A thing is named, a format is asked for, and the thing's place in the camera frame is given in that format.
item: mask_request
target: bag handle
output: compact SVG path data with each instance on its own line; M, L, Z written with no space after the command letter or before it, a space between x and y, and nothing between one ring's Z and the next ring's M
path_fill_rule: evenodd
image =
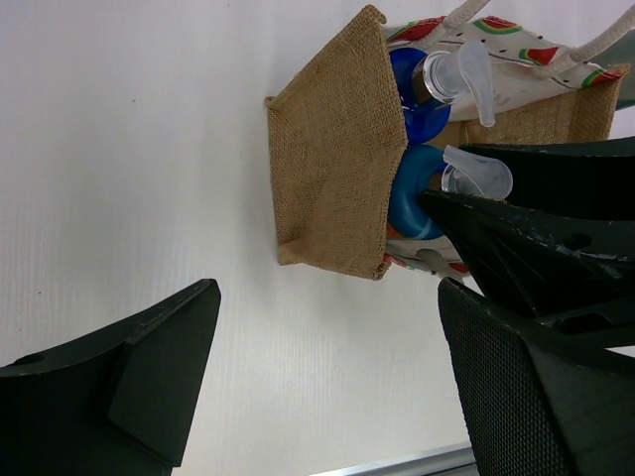
M608 27L597 38L581 47L569 50L564 55L554 59L547 65L533 68L533 74L540 78L557 76L581 62L591 60L608 47L616 43L635 27L635 5Z
M465 2L452 10L444 20L437 25L428 35L411 43L412 47L425 50L438 42L447 32L469 22L474 15L480 12L489 0L465 0Z

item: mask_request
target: blue bottle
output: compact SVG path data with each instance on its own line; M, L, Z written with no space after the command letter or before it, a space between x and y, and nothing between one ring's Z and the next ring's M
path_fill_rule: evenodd
M482 43L468 42L454 53L430 55L400 48L390 53L390 62L410 144L423 144L438 135L449 119L449 107L468 91L474 96L481 124L494 125L491 64Z
M467 193L503 200L511 193L514 179L497 159L481 157L452 146L442 151L433 146L410 146L397 169L388 204L388 223L411 240L434 240L443 236L426 211L419 195L437 185L447 192Z
M434 240L444 235L419 206L417 198L429 188L433 176L441 174L446 166L441 149L419 145L406 150L393 180L388 204L388 223L400 235L410 240Z

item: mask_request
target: textured black surface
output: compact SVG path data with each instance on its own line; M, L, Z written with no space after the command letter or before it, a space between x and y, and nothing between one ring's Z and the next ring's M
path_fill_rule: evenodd
M577 474L522 339L452 282L439 306L480 476Z
M633 295L635 222L571 219L438 191L419 203L483 293L517 314L546 316Z
M167 476L183 458L220 293L203 280L0 368L0 476Z

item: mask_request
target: white surface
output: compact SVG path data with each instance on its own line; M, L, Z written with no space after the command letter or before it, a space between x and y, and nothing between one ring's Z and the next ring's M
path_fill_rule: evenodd
M365 2L0 3L0 365L212 277L223 303L177 475L466 441L436 279L275 262L262 100ZM457 3L376 5L403 22ZM487 12L579 44L629 2L540 3Z

